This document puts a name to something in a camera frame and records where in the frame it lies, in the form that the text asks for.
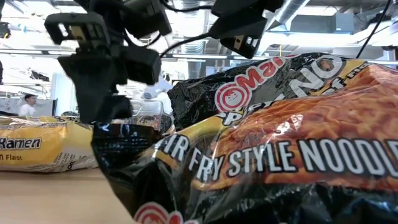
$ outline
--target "ceiling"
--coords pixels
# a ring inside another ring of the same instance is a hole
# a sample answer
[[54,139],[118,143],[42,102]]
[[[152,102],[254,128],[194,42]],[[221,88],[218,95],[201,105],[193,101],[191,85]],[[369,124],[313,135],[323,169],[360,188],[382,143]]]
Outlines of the ceiling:
[[[190,7],[196,4],[212,4],[213,1],[172,1],[177,8]],[[367,21],[372,19],[385,6],[385,0],[311,0],[298,11],[290,27],[282,30],[264,33],[261,39],[258,56],[280,56],[288,54],[300,54],[305,52],[331,52],[353,57],[359,50],[364,38],[370,33]],[[46,51],[72,51],[76,43],[67,42],[61,46],[52,43],[44,27],[44,19],[49,14],[58,12],[80,12],[84,13],[76,2],[72,0],[6,0],[2,12],[2,21],[9,22],[12,29],[12,36],[9,39],[0,40],[0,49],[17,50],[46,50]],[[339,34],[326,31],[329,29],[330,20],[337,13],[350,14],[353,23],[352,33]],[[173,33],[161,38],[152,48],[159,52],[164,51],[169,45],[206,32],[217,19],[216,16],[206,11],[200,11],[184,15],[166,10],[167,16],[173,28]],[[393,7],[390,10],[393,16],[396,13]],[[266,13],[271,22],[273,14]],[[379,28],[385,29],[391,26],[387,22]],[[389,31],[388,34],[379,35],[377,41],[371,42],[363,54],[366,59],[377,59],[383,56],[380,46],[389,45],[392,41],[398,40],[396,35],[398,29]],[[133,39],[137,45],[144,45],[147,40]],[[230,55],[231,51],[223,47],[218,40],[205,39],[190,45],[183,45],[173,51],[177,54],[206,54],[206,55]],[[205,60],[187,62],[188,76],[193,78],[203,76],[204,67],[231,66],[232,61],[226,60]]]

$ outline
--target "red logo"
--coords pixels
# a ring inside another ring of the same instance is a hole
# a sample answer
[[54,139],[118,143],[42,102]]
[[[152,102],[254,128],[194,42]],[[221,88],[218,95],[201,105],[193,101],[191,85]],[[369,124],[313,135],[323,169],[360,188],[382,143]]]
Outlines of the red logo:
[[134,220],[140,224],[199,224],[196,220],[184,222],[179,211],[169,213],[155,202],[143,204],[134,215]]
[[252,91],[273,77],[285,64],[286,58],[297,56],[275,57],[258,66],[251,66],[246,69],[246,74],[236,75],[235,81],[220,86],[215,95],[218,111],[234,111],[247,106],[251,100]]

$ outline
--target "air fry style noodle bag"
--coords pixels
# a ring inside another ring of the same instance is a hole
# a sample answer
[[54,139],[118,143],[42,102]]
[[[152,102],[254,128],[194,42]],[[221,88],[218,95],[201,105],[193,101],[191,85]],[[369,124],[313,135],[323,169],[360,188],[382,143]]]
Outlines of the air fry style noodle bag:
[[99,165],[139,223],[398,223],[398,71],[340,62],[331,79],[280,77],[313,96],[220,113]]
[[179,131],[220,112],[257,103],[330,94],[364,62],[310,53],[271,58],[205,78],[180,81],[168,91]]
[[94,168],[91,127],[66,117],[0,117],[0,170],[63,172]]

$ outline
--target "yellow ramen package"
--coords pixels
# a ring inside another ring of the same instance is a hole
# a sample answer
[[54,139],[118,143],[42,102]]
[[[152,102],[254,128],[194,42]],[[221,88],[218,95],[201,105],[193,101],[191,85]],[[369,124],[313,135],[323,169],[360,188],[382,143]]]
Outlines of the yellow ramen package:
[[398,71],[336,55],[259,63],[281,60],[262,88],[283,100],[218,113],[133,161],[93,147],[135,221],[398,223]]
[[92,130],[69,117],[0,117],[0,170],[63,172],[97,167]]

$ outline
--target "ceiling duct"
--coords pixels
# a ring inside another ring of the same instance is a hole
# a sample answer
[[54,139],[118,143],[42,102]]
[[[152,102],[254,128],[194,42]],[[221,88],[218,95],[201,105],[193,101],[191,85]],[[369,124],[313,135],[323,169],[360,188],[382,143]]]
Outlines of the ceiling duct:
[[267,26],[267,30],[281,26],[284,30],[289,31],[290,23],[299,10],[305,7],[309,1],[310,0],[286,0],[281,9],[277,11],[277,14],[271,19]]
[[[189,9],[200,6],[201,1],[174,1],[177,9]],[[181,26],[179,33],[184,37],[194,37],[204,33],[205,26],[205,10],[194,12],[180,13]],[[205,50],[205,42],[202,40],[190,42],[181,46],[182,54],[203,54]],[[188,78],[200,77],[201,62],[188,62]]]

